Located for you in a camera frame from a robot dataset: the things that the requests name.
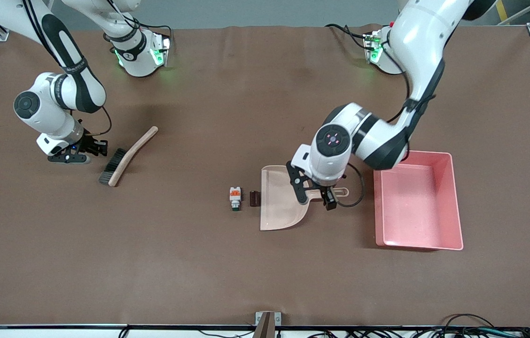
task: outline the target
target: brush bristles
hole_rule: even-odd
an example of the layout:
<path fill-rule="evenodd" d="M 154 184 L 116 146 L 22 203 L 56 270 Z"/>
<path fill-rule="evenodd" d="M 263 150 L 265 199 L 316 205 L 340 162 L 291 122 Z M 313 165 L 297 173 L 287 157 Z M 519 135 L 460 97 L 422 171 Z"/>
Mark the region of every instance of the brush bristles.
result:
<path fill-rule="evenodd" d="M 98 178 L 98 182 L 104 185 L 109 184 L 110 178 L 113 177 L 113 174 L 115 173 L 115 170 L 117 170 L 117 167 L 119 166 L 119 163 L 121 163 L 121 160 L 123 160 L 123 156 L 125 156 L 125 153 L 127 153 L 125 149 L 123 148 L 117 149 L 113 157 L 106 164 L 104 171 Z"/>

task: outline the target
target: beige dustpan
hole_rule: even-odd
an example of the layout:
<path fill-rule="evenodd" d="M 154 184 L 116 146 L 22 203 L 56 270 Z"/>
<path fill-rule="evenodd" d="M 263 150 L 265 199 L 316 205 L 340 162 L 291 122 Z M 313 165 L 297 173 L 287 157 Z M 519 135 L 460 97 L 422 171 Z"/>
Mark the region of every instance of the beige dustpan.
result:
<path fill-rule="evenodd" d="M 336 197 L 347 197 L 347 188 L 334 188 Z M 261 169 L 261 231 L 279 230 L 300 222 L 309 203 L 321 199 L 319 190 L 307 190 L 307 203 L 296 200 L 286 165 L 268 165 Z"/>

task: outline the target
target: hand brush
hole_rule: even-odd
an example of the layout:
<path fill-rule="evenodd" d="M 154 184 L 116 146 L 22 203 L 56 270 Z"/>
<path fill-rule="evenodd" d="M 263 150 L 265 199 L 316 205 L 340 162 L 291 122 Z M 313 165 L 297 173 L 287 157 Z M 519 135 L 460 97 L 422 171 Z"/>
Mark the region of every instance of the hand brush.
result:
<path fill-rule="evenodd" d="M 115 186 L 121 178 L 123 171 L 132 160 L 132 157 L 140 150 L 140 148 L 148 142 L 154 134 L 158 131 L 155 126 L 151 127 L 139 140 L 134 143 L 132 148 L 127 152 L 123 148 L 117 149 L 113 157 L 110 159 L 106 168 L 98 178 L 98 182 L 104 185 Z"/>

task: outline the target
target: pink container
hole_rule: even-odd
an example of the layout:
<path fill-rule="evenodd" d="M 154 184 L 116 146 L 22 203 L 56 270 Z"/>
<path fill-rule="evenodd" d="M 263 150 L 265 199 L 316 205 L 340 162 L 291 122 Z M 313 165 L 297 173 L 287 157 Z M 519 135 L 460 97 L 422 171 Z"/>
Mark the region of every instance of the pink container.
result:
<path fill-rule="evenodd" d="M 463 249 L 451 154 L 412 150 L 374 171 L 374 197 L 379 246 Z"/>

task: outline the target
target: brown tabletop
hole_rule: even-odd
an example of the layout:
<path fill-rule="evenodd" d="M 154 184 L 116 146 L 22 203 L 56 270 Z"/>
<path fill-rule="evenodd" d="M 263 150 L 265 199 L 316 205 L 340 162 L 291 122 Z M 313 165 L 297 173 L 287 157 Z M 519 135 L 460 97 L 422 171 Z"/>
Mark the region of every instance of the brown tabletop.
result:
<path fill-rule="evenodd" d="M 462 27 L 413 149 L 450 152 L 465 248 L 416 252 L 374 241 L 372 172 L 361 205 L 260 232 L 259 209 L 231 212 L 230 186 L 259 190 L 334 107 L 379 116 L 403 103 L 401 76 L 364 61 L 328 28 L 175 32 L 170 69 L 133 78 L 101 32 L 75 32 L 106 87 L 111 153 L 160 131 L 109 188 L 108 158 L 56 165 L 12 102 L 58 71 L 16 34 L 0 43 L 0 323 L 437 324 L 471 312 L 530 325 L 530 37 Z M 92 132 L 102 113 L 76 113 Z M 357 180 L 347 179 L 358 193 Z"/>

